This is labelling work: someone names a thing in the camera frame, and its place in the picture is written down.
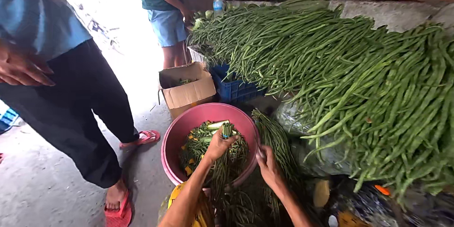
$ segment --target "leg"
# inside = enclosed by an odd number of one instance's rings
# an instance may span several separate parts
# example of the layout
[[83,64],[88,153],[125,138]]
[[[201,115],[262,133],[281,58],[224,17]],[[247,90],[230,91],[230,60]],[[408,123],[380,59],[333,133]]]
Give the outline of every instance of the leg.
[[189,48],[186,47],[186,41],[183,42],[183,52],[184,52],[184,59],[185,64],[190,64],[192,62],[191,53],[189,52]]
[[82,63],[86,69],[89,69],[91,82],[88,88],[93,112],[99,116],[120,142],[136,141],[139,134],[134,128],[128,95],[94,41],[87,41],[83,54],[77,58],[71,58],[70,62],[71,65],[81,65]]
[[167,46],[162,47],[162,51],[164,52],[164,69],[175,67],[175,53],[174,53],[175,46]]
[[49,65],[55,72],[51,79],[56,86],[0,84],[1,99],[45,140],[68,155],[85,180],[102,188],[113,186],[122,169],[98,128],[83,88],[67,82],[77,74],[60,63]]
[[164,51],[164,69],[184,65],[183,41],[173,46],[162,47],[162,51]]
[[184,41],[179,41],[175,46],[175,66],[180,67],[186,62],[183,50]]

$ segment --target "concrete wall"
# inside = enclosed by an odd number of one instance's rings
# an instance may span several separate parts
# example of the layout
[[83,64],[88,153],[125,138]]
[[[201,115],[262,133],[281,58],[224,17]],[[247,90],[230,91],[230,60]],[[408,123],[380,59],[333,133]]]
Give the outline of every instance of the concrete wall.
[[332,0],[330,8],[344,4],[343,18],[358,15],[372,17],[375,28],[388,25],[390,31],[404,32],[431,20],[444,23],[448,32],[454,34],[454,4],[443,7],[414,1],[364,1],[364,0]]

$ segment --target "foot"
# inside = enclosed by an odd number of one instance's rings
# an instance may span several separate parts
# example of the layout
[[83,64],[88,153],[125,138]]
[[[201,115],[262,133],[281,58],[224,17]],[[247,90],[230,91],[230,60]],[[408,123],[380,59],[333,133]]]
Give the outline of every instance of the foot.
[[142,145],[146,143],[157,142],[160,138],[161,136],[158,131],[141,131],[139,133],[139,139],[131,143],[120,143],[120,148],[128,147],[131,145]]
[[127,190],[126,185],[120,178],[116,184],[107,189],[106,208],[109,210],[119,210]]

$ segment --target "blue plastic crate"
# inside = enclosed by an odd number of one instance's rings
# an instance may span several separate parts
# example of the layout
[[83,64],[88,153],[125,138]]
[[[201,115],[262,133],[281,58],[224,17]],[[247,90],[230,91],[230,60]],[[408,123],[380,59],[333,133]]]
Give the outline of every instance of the blue plastic crate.
[[9,108],[3,115],[0,117],[0,134],[8,131],[16,119],[19,117],[13,109]]
[[213,76],[216,91],[220,96],[220,102],[245,102],[265,94],[265,90],[258,91],[257,87],[253,83],[243,83],[242,80],[222,82],[225,76],[227,76],[228,68],[229,65],[227,64],[210,68],[210,73]]

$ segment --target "black pants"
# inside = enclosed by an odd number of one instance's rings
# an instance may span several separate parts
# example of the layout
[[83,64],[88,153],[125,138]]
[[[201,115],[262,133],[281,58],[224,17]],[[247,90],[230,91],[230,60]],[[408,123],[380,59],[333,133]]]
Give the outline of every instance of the black pants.
[[93,40],[48,61],[56,85],[0,84],[0,98],[45,140],[76,164],[88,182],[102,188],[121,177],[117,156],[93,112],[122,142],[139,138],[128,96]]

